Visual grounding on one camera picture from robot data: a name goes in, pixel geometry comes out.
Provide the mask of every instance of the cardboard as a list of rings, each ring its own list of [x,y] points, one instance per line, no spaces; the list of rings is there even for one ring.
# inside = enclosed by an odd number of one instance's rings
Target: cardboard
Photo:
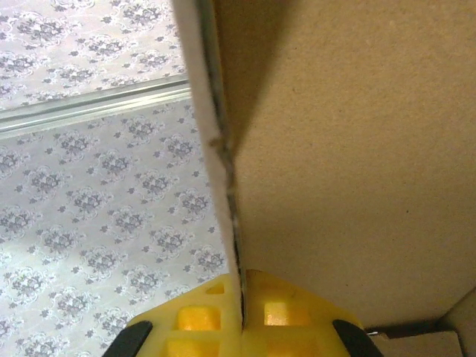
[[[476,356],[476,289],[450,310],[442,325],[457,331],[466,355]]]
[[[209,19],[176,6],[232,274],[275,274],[366,327],[444,316],[476,282],[474,3],[213,3],[222,118]]]
[[[385,357],[462,357],[455,332],[427,333],[389,339],[384,335],[372,337],[373,343]]]

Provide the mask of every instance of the brown cardboard box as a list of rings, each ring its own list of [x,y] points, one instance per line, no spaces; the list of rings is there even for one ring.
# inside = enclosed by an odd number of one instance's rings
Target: brown cardboard box
[[[462,356],[458,336],[452,331],[392,339],[377,335],[372,340],[385,357]]]
[[[476,283],[475,3],[211,5],[176,13],[232,275],[366,327],[461,309],[473,344],[475,305],[456,305]]]

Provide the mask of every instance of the patterned wallpaper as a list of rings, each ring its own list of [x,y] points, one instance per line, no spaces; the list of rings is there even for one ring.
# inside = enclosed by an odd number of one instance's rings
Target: patterned wallpaper
[[[101,356],[226,272],[189,100],[3,140],[0,182],[0,356]]]
[[[170,0],[0,1],[0,109],[183,73]]]

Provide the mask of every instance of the metal rail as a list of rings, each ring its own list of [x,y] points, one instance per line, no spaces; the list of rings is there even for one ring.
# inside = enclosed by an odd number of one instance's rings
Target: metal rail
[[[0,112],[0,138],[190,98],[185,76],[151,80]]]

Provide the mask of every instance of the cardboard flap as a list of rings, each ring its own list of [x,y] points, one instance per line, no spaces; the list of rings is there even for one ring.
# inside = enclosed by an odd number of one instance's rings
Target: cardboard flap
[[[367,327],[476,281],[467,1],[215,0],[246,268]]]
[[[476,289],[456,304],[442,322],[457,331],[466,354],[476,356]]]
[[[377,335],[372,341],[385,357],[462,356],[458,336],[452,331],[393,339]]]

